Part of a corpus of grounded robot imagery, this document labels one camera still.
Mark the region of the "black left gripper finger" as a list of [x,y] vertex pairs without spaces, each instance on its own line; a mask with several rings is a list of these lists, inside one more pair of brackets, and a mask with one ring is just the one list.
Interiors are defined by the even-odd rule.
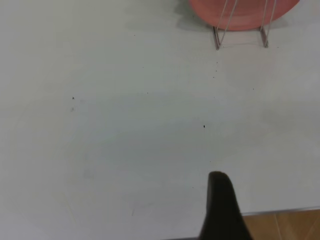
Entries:
[[251,240],[230,178],[223,172],[208,175],[206,214],[200,240]]

